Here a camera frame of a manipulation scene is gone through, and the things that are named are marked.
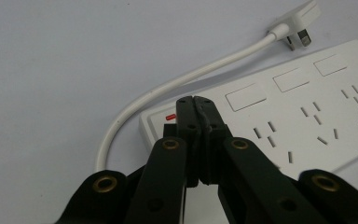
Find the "black mechanical arm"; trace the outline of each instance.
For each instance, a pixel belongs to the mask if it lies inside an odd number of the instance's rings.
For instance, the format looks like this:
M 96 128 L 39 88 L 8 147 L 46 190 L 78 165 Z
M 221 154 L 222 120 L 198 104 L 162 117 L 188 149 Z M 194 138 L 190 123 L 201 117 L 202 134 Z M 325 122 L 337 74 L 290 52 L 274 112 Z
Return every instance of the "black mechanical arm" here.
M 186 188 L 218 185 L 229 223 L 358 223 L 358 190 L 322 170 L 283 175 L 251 141 L 233 137 L 214 103 L 176 102 L 147 164 L 88 177 L 57 224 L 183 223 Z

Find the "metal prong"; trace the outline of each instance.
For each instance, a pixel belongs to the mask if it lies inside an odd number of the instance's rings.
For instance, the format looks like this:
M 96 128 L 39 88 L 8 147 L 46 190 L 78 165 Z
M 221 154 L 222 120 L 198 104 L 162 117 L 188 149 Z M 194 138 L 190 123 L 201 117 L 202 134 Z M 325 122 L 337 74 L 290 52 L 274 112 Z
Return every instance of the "metal prong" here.
M 304 47 L 308 46 L 310 44 L 310 36 L 308 35 L 307 30 L 302 30 L 298 32 L 298 37 L 300 37 L 301 43 Z
M 289 47 L 290 49 L 293 51 L 295 50 L 295 45 L 293 44 L 292 40 L 290 39 L 289 36 L 286 37 L 287 38 L 287 41 L 289 42 Z

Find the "power cord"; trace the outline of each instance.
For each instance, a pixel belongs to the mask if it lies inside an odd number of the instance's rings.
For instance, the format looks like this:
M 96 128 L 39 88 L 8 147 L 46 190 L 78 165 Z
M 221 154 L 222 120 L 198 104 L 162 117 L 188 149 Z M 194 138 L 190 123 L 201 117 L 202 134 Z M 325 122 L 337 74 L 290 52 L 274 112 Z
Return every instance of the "power cord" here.
M 107 155 L 116 133 L 121 128 L 121 126 L 143 106 L 155 100 L 159 96 L 169 91 L 172 91 L 173 89 L 180 87 L 191 80 L 209 74 L 212 71 L 224 67 L 228 64 L 235 63 L 236 61 L 241 60 L 265 48 L 267 45 L 275 41 L 287 37 L 289 45 L 291 45 L 292 49 L 294 49 L 289 36 L 294 35 L 295 33 L 298 33 L 302 44 L 306 47 L 310 44 L 310 36 L 308 35 L 307 30 L 305 28 L 308 27 L 316 18 L 318 18 L 320 14 L 321 11 L 318 8 L 316 2 L 314 0 L 311 0 L 306 4 L 291 10 L 290 12 L 284 14 L 279 19 L 277 19 L 276 22 L 274 22 L 269 29 L 268 34 L 263 39 L 256 42 L 249 48 L 242 49 L 220 60 L 206 64 L 181 77 L 172 79 L 138 97 L 132 103 L 127 105 L 123 110 L 121 110 L 121 112 L 111 123 L 108 131 L 103 138 L 103 141 L 100 144 L 100 148 L 97 153 L 95 172 L 100 172 L 106 169 Z

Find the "white cable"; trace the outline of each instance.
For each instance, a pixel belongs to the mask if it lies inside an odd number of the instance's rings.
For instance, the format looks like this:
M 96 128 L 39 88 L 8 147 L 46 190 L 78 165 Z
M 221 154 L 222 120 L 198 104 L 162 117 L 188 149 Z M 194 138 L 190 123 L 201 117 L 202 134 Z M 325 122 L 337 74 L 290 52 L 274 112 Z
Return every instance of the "white cable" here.
M 282 36 L 283 34 L 287 33 L 287 31 L 289 30 L 286 24 L 280 24 L 277 26 L 277 28 L 278 29 L 275 29 L 276 31 L 270 32 L 266 37 L 264 37 L 262 40 L 258 41 L 257 43 L 253 44 L 251 47 L 238 51 L 220 60 L 214 61 L 213 63 L 206 64 L 205 66 L 202 66 L 201 68 L 198 68 L 188 74 L 185 74 L 171 81 L 168 81 L 156 87 L 152 91 L 143 94 L 135 101 L 133 101 L 131 104 L 127 105 L 123 110 L 121 110 L 121 112 L 113 120 L 105 137 L 103 138 L 103 141 L 100 144 L 100 148 L 97 154 L 97 159 L 95 162 L 95 172 L 99 172 L 106 169 L 107 154 L 109 152 L 110 146 L 112 144 L 113 139 L 115 138 L 117 131 L 121 128 L 124 122 L 126 122 L 127 119 L 129 119 L 140 108 L 142 108 L 147 103 L 153 101 L 154 99 L 158 98 L 159 96 L 163 95 L 168 91 L 172 91 L 173 89 L 182 86 L 191 80 L 194 80 L 198 77 L 202 77 L 228 64 L 235 63 L 236 61 L 243 59 L 263 49 L 268 44 L 273 43 L 275 40 L 277 40 L 277 37 Z

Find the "extension cord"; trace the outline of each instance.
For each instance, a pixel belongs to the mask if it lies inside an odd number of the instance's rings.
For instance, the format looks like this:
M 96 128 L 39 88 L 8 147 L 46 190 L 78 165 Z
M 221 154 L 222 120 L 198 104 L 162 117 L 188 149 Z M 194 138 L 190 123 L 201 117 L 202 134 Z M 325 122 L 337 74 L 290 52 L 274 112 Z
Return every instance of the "extension cord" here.
M 294 179 L 309 169 L 334 172 L 358 158 L 358 41 L 324 49 L 194 95 L 214 101 L 234 136 L 255 142 Z M 152 148 L 175 102 L 146 110 Z

